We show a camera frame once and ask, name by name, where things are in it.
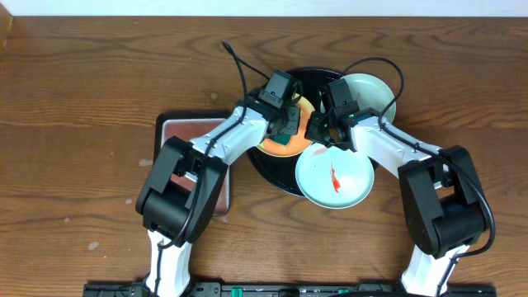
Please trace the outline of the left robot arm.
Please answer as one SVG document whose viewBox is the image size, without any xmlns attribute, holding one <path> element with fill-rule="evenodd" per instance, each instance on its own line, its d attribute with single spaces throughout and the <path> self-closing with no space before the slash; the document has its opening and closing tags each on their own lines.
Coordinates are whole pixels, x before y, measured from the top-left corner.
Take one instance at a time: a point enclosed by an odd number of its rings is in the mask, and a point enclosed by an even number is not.
<svg viewBox="0 0 528 297">
<path fill-rule="evenodd" d="M 210 132 L 164 142 L 135 205 L 153 246 L 146 279 L 152 296 L 186 291 L 192 244 L 212 219 L 230 165 L 268 135 L 298 131 L 303 95 L 302 89 L 283 97 L 258 89 Z"/>
</svg>

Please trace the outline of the yellow plate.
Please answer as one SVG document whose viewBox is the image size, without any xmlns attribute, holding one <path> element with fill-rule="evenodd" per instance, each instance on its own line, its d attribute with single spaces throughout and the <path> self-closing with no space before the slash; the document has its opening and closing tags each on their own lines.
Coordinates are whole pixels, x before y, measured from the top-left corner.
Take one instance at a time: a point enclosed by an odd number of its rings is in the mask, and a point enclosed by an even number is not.
<svg viewBox="0 0 528 297">
<path fill-rule="evenodd" d="M 313 142 L 304 137 L 311 114 L 315 111 L 313 105 L 305 98 L 301 97 L 296 106 L 300 109 L 300 122 L 298 134 L 292 135 L 289 145 L 283 146 L 270 141 L 270 138 L 264 139 L 257 148 L 263 153 L 278 158 L 292 157 L 302 153 Z"/>
</svg>

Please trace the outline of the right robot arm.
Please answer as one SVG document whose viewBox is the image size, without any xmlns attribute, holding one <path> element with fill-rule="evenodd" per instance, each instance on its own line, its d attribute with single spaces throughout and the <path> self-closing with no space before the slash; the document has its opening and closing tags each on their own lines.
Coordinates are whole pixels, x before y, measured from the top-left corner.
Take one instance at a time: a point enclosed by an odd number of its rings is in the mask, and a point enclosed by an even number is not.
<svg viewBox="0 0 528 297">
<path fill-rule="evenodd" d="M 326 148 L 363 154 L 398 178 L 406 226 L 415 243 L 401 278 L 407 293 L 446 294 L 459 260 L 493 245 L 493 212 L 465 148 L 423 143 L 373 108 L 314 112 L 305 136 Z"/>
</svg>

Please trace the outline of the green yellow sponge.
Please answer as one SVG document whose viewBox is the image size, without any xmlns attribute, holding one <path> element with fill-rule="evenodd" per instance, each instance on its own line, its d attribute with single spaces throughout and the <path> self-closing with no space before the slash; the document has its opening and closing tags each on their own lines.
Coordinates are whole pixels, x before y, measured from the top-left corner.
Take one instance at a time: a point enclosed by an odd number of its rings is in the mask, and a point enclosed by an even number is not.
<svg viewBox="0 0 528 297">
<path fill-rule="evenodd" d="M 272 134 L 270 136 L 270 141 L 283 146 L 289 145 L 291 140 L 292 135 L 290 134 Z"/>
</svg>

